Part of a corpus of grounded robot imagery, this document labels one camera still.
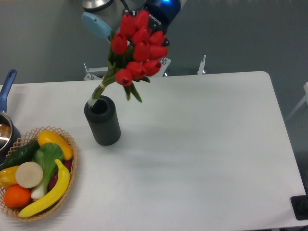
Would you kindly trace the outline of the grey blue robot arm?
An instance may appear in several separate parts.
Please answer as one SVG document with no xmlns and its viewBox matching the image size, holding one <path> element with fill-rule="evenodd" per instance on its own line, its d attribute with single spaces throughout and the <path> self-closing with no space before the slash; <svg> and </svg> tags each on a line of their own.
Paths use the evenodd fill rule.
<svg viewBox="0 0 308 231">
<path fill-rule="evenodd" d="M 82 22 L 96 36 L 109 39 L 111 31 L 120 27 L 122 15 L 136 16 L 141 10 L 147 10 L 149 28 L 152 32 L 167 28 L 183 8 L 185 0 L 84 0 Z"/>
</svg>

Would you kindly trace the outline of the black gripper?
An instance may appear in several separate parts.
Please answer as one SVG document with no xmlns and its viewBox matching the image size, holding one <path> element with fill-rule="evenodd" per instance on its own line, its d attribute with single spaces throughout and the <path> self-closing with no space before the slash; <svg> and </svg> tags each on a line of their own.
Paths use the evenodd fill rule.
<svg viewBox="0 0 308 231">
<path fill-rule="evenodd" d="M 141 10 L 148 11 L 148 27 L 151 29 L 152 33 L 162 31 L 163 34 L 166 34 L 168 26 L 181 10 L 180 0 L 146 0 L 135 10 L 131 10 L 125 0 L 122 1 L 122 4 L 124 6 L 123 14 L 129 13 L 132 16 L 136 16 Z M 169 40 L 166 36 L 161 37 L 160 45 L 169 46 Z"/>
</svg>

